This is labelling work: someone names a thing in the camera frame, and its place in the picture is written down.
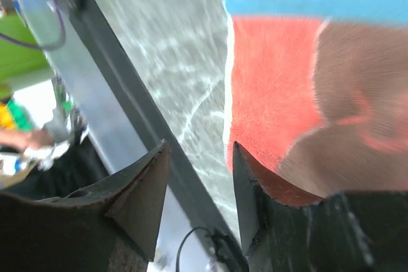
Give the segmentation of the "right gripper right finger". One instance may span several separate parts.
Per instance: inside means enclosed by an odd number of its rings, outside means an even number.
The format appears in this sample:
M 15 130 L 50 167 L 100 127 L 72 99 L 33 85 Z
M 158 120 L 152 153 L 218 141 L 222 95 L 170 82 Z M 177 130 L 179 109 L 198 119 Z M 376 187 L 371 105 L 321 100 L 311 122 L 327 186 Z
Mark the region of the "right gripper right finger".
M 233 145 L 242 252 L 251 271 L 406 271 L 407 193 L 310 194 Z

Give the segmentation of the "brown orange bear towel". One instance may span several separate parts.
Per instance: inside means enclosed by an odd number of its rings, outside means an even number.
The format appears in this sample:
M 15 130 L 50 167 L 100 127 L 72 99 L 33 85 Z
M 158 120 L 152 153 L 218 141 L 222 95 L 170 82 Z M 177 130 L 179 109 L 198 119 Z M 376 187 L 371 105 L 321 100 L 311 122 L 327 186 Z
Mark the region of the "brown orange bear towel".
M 407 190 L 407 0 L 225 0 L 223 140 L 303 206 Z

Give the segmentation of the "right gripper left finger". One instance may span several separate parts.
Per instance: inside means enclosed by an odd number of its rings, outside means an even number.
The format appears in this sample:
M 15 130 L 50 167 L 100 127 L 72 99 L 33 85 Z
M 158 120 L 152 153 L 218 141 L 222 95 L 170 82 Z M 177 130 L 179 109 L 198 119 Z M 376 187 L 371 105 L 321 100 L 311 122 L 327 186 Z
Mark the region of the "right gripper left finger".
M 145 271 L 170 172 L 166 142 L 66 197 L 1 193 L 2 271 Z

